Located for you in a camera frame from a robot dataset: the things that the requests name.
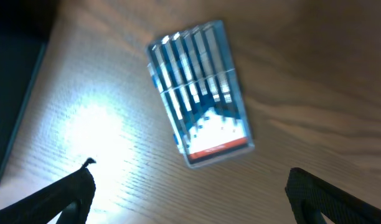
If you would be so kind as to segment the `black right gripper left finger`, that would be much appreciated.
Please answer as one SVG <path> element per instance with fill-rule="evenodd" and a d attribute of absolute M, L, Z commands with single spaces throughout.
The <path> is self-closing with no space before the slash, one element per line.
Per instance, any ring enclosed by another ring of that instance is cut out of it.
<path fill-rule="evenodd" d="M 32 195 L 0 210 L 0 223 L 81 223 L 87 220 L 95 196 L 95 181 L 87 166 L 96 161 L 89 157 L 79 170 Z"/>

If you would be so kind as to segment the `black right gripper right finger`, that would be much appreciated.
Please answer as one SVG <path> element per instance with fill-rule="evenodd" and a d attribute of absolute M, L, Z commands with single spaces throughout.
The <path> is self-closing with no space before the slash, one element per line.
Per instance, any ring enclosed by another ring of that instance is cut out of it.
<path fill-rule="evenodd" d="M 289 172 L 285 192 L 298 224 L 381 223 L 381 209 L 294 167 Z"/>

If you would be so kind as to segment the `clear precision screwdriver set case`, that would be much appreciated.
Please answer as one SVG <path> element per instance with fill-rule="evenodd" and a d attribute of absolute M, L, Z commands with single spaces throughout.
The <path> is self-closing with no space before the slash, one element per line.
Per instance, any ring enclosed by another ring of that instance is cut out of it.
<path fill-rule="evenodd" d="M 189 167 L 254 150 L 223 21 L 153 40 L 146 55 L 177 148 Z"/>

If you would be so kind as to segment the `black cardboard box with lid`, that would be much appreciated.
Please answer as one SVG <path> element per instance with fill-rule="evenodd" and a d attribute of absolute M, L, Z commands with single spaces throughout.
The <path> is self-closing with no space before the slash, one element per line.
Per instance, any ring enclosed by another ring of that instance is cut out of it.
<path fill-rule="evenodd" d="M 0 181 L 59 5 L 59 0 L 0 0 Z"/>

